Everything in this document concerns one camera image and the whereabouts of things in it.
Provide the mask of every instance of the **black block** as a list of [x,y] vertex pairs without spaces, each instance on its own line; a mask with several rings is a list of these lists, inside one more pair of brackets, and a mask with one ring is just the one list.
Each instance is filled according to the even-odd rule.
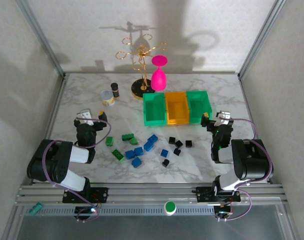
[[173,152],[175,155],[180,155],[180,153],[181,153],[181,150],[180,149],[178,149],[178,148],[176,148],[176,149],[174,149],[174,152]]
[[165,159],[165,160],[162,162],[162,165],[163,165],[163,167],[166,168],[166,167],[169,165],[169,163],[170,163],[170,161],[167,160],[167,159]]
[[185,141],[185,146],[186,146],[187,148],[192,148],[192,141],[191,141],[191,140],[186,140],[186,141]]
[[176,143],[176,138],[173,136],[170,136],[169,140],[168,140],[168,144],[175,144]]
[[180,140],[178,140],[178,141],[175,142],[174,145],[176,146],[177,149],[179,149],[183,146],[183,143]]

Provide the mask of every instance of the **storage bin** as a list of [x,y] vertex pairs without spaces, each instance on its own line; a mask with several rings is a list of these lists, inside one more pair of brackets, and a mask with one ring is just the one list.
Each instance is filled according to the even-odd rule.
[[144,93],[143,113],[145,126],[166,125],[167,111],[164,93]]
[[207,91],[187,91],[187,102],[190,111],[190,124],[200,124],[204,113],[212,119],[212,108]]
[[190,110],[185,92],[166,92],[165,105],[168,125],[189,123]]

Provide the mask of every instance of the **green button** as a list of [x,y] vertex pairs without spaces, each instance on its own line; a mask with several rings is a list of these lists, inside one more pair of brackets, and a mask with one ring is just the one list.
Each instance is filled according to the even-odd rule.
[[172,213],[176,209],[176,204],[172,201],[169,201],[165,205],[165,209],[166,209],[167,212]]

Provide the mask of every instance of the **green bin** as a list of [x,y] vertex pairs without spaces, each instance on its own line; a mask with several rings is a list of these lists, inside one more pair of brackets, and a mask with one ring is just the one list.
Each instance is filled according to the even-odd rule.
[[167,125],[167,109],[164,93],[144,93],[143,112],[145,126]]
[[187,91],[186,96],[190,109],[190,124],[200,124],[204,113],[212,119],[212,108],[207,91]]

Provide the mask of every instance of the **orange bin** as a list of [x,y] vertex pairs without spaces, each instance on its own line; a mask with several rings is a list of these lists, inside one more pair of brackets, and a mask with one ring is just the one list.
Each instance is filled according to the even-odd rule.
[[189,124],[190,109],[186,92],[165,93],[167,124]]

